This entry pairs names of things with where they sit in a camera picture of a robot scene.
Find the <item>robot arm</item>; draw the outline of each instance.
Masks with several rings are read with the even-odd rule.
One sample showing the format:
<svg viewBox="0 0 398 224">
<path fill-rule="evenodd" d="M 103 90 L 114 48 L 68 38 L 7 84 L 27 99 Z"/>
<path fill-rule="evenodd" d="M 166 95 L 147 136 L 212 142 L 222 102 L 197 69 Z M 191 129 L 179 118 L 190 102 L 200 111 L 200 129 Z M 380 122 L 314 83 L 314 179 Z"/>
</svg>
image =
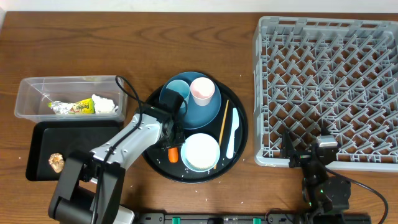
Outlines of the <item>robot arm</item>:
<svg viewBox="0 0 398 224">
<path fill-rule="evenodd" d="M 325 165 L 336 160 L 339 149 L 336 139 L 327 131 L 311 143 L 308 149 L 294 149 L 287 131 L 282 138 L 280 156 L 289 159 L 289 167 L 301 167 L 303 171 L 302 193 L 310 209 L 297 215 L 294 223 L 344 223 L 343 210 L 349 209 L 350 183 L 341 177 L 329 177 Z"/>
<path fill-rule="evenodd" d="M 128 135 L 106 161 L 98 195 L 96 224 L 130 224 L 134 214 L 120 207 L 126 170 L 150 146 L 161 149 L 180 146 L 185 142 L 178 111 L 183 102 L 178 93 L 167 90 L 167 97 L 156 106 L 145 105 L 139 127 Z M 49 206 L 49 217 L 62 224 L 90 224 L 96 195 L 79 186 L 79 182 L 97 182 L 109 147 L 132 130 L 139 120 L 132 121 L 115 137 L 90 153 L 75 151 L 66 159 L 57 188 Z"/>
<path fill-rule="evenodd" d="M 94 159 L 103 161 L 106 153 L 109 151 L 109 147 L 128 133 L 137 124 L 138 119 L 139 114 L 135 114 L 132 121 L 121 132 L 115 135 L 115 137 L 104 145 L 91 150 L 94 154 Z M 162 137 L 162 126 L 162 123 L 156 118 L 143 114 L 139 128 L 131 133 L 131 135 L 115 149 L 107 163 L 112 164 L 116 162 L 127 170 L 149 146 L 155 144 Z"/>
</svg>

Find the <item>dish rack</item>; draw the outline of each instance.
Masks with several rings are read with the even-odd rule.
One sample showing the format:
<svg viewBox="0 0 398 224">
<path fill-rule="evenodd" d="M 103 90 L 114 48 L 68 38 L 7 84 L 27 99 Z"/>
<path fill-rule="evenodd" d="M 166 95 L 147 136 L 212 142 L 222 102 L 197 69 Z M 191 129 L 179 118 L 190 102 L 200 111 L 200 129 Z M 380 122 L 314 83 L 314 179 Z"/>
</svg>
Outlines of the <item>dish rack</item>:
<svg viewBox="0 0 398 224">
<path fill-rule="evenodd" d="M 282 133 L 305 149 L 325 126 L 331 169 L 398 172 L 398 23 L 262 17 L 254 33 L 254 148 L 279 159 Z"/>
</svg>

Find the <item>green connector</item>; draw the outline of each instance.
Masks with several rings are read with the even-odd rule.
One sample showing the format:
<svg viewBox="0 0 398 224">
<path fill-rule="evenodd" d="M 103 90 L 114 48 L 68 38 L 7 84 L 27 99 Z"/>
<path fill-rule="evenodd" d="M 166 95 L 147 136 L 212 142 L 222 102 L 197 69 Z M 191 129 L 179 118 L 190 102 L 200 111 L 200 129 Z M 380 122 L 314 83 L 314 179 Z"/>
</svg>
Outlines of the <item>green connector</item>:
<svg viewBox="0 0 398 224">
<path fill-rule="evenodd" d="M 261 218 L 253 218 L 253 224 L 261 224 Z"/>
<path fill-rule="evenodd" d="M 173 217 L 173 224 L 180 224 L 181 223 L 181 218 L 180 217 Z"/>
</svg>

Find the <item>pink cup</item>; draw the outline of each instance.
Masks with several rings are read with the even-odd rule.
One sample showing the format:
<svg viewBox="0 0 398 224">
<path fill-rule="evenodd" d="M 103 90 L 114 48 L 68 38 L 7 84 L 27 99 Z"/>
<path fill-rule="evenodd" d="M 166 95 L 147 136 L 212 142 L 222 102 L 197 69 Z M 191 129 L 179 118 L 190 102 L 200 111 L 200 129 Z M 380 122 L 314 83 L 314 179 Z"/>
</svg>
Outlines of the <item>pink cup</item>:
<svg viewBox="0 0 398 224">
<path fill-rule="evenodd" d="M 213 81 L 205 77 L 195 79 L 190 88 L 193 100 L 199 106 L 209 104 L 216 90 Z"/>
</svg>

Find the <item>yellow wrapper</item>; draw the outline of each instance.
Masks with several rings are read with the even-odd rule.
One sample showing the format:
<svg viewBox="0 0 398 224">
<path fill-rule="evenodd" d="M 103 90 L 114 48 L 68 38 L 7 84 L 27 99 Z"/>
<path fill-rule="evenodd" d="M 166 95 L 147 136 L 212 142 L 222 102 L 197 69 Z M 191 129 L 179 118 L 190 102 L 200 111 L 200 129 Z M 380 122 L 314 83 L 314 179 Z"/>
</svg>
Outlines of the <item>yellow wrapper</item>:
<svg viewBox="0 0 398 224">
<path fill-rule="evenodd" d="M 93 114 L 95 113 L 93 99 L 85 99 L 76 103 L 62 103 L 55 101 L 49 103 L 49 108 L 56 114 Z"/>
</svg>

